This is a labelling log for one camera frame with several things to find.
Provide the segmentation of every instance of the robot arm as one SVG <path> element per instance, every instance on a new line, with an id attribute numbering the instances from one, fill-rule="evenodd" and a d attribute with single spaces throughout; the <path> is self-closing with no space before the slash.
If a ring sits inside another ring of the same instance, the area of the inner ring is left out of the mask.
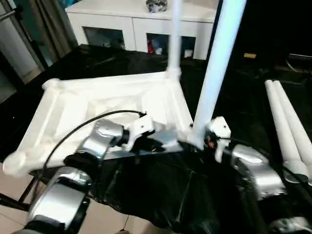
<path id="1" fill-rule="evenodd" d="M 218 133 L 217 136 L 223 136 L 224 131 L 219 131 L 219 124 L 224 128 L 224 122 L 218 121 L 209 126 L 207 133 L 213 131 Z M 87 195 L 90 186 L 103 160 L 134 156 L 135 151 L 140 151 L 140 154 L 178 152 L 183 150 L 181 144 L 187 144 L 178 141 L 175 132 L 156 130 L 159 126 L 149 116 L 141 117 L 127 129 L 108 120 L 99 120 L 75 154 L 64 160 L 66 166 L 58 170 L 44 193 L 32 204 L 27 225 L 17 233 L 78 233 L 89 206 Z M 281 203 L 287 197 L 285 186 L 260 152 L 243 145 L 230 148 L 227 142 L 218 141 L 216 145 L 217 160 L 227 161 L 252 185 L 268 230 L 291 233 L 309 228 L 307 220 L 299 213 L 284 210 Z"/>

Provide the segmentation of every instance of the cabinet door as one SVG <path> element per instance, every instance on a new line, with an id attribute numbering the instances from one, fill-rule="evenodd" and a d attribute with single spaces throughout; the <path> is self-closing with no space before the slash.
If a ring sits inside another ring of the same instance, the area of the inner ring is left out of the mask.
<path id="1" fill-rule="evenodd" d="M 78 44 L 136 50 L 131 18 L 76 13 L 67 15 Z"/>
<path id="2" fill-rule="evenodd" d="M 170 35 L 172 22 L 164 19 L 133 18 L 133 26 L 136 50 L 148 52 L 148 40 L 155 38 L 155 34 Z M 190 46 L 195 40 L 193 48 L 194 59 L 206 59 L 212 28 L 212 23 L 181 21 L 182 45 L 185 44 L 183 43 L 184 40 L 188 40 L 187 46 Z"/>

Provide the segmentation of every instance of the black plastic sheet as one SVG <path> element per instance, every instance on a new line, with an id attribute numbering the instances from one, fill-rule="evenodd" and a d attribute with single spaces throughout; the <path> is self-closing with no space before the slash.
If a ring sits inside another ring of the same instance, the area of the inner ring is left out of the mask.
<path id="1" fill-rule="evenodd" d="M 97 202 L 176 233 L 247 231 L 236 172 L 212 158 L 184 152 L 108 160 L 92 194 Z"/>

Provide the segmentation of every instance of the black cable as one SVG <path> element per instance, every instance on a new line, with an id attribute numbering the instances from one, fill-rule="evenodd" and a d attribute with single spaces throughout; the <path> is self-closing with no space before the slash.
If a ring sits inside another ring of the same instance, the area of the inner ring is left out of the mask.
<path id="1" fill-rule="evenodd" d="M 42 179 L 43 177 L 43 174 L 44 174 L 44 171 L 47 169 L 47 165 L 53 155 L 53 153 L 55 152 L 55 150 L 58 149 L 58 147 L 67 139 L 69 138 L 73 133 L 75 133 L 76 131 L 78 131 L 80 128 L 84 127 L 85 125 L 95 121 L 95 120 L 98 120 L 100 118 L 103 118 L 103 117 L 106 117 L 106 116 L 110 116 L 110 115 L 114 115 L 114 114 L 119 114 L 119 113 L 136 113 L 136 114 L 139 114 L 140 117 L 144 116 L 145 113 L 142 113 L 140 111 L 132 111 L 132 110 L 120 110 L 120 111 L 111 111 L 111 112 L 108 112 L 108 113 L 104 113 L 102 115 L 99 115 L 99 116 L 96 116 L 88 121 L 85 121 L 84 123 L 82 123 L 81 125 L 79 125 L 78 127 L 74 128 L 70 133 L 68 133 L 66 136 L 63 137 L 62 140 L 59 141 L 58 144 L 56 144 L 56 146 L 53 148 L 53 150 L 50 152 L 49 156 L 47 157 L 44 165 L 43 165 L 43 168 L 42 168 L 42 171 L 41 173 L 38 175 L 38 178 L 37 178 L 37 181 L 36 181 L 36 185 L 34 187 L 34 190 L 33 190 L 33 195 L 32 195 L 32 199 L 31 199 L 31 203 L 33 203 L 36 199 L 36 196 L 37 196 L 37 191 L 38 191 L 38 186 L 39 186 L 39 182 L 40 180 Z"/>
<path id="2" fill-rule="evenodd" d="M 236 143 L 239 143 L 239 144 L 242 144 L 242 145 L 245 145 L 247 147 L 251 147 L 255 150 L 257 150 L 258 152 L 262 153 L 268 160 L 269 160 L 269 163 L 270 165 L 275 169 L 277 170 L 277 163 L 273 162 L 272 160 L 272 157 L 270 156 L 269 152 L 267 152 L 266 150 L 264 150 L 263 148 L 260 148 L 260 147 L 256 147 L 256 146 L 253 146 L 251 145 L 250 143 L 248 142 L 245 142 L 243 140 L 240 140 L 240 139 L 236 139 L 234 137 L 218 137 L 217 136 L 217 139 L 223 139 L 223 140 L 230 140 L 230 141 L 233 141 L 233 142 L 236 142 Z M 299 176 L 297 176 L 295 173 L 293 173 L 290 169 L 288 169 L 287 167 L 285 167 L 284 165 L 280 165 L 281 166 L 281 169 L 286 171 L 287 173 L 289 173 L 295 180 L 297 180 L 299 182 L 299 184 L 307 191 L 307 193 L 309 194 L 309 196 L 312 198 L 312 191 L 306 186 L 306 182 L 304 182 Z"/>

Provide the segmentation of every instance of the white pole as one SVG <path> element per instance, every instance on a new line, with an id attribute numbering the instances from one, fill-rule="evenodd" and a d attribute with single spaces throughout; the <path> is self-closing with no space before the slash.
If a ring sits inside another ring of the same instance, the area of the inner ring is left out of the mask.
<path id="1" fill-rule="evenodd" d="M 221 7 L 193 130 L 187 138 L 200 149 L 203 149 L 207 124 L 215 109 L 245 5 L 246 0 L 224 0 Z"/>
<path id="2" fill-rule="evenodd" d="M 281 83 L 274 81 L 274 86 L 278 93 L 278 97 L 284 110 L 287 122 L 292 131 L 292 136 L 296 142 L 300 157 L 303 163 L 307 166 L 309 172 L 309 183 L 312 181 L 312 144 L 308 134 L 304 130 L 296 111 L 289 101 Z"/>
<path id="3" fill-rule="evenodd" d="M 168 67 L 169 78 L 180 78 L 180 54 L 181 54 L 181 36 L 180 36 L 180 18 L 182 11 L 182 0 L 173 0 L 172 12 L 172 28 L 169 38 L 169 55 Z"/>
<path id="4" fill-rule="evenodd" d="M 291 129 L 288 125 L 277 91 L 271 80 L 265 82 L 272 116 L 277 132 L 279 146 L 284 159 L 284 166 L 299 176 L 303 181 L 308 181 L 308 170 L 301 161 Z M 298 183 L 291 175 L 286 174 L 285 179 L 292 183 Z"/>

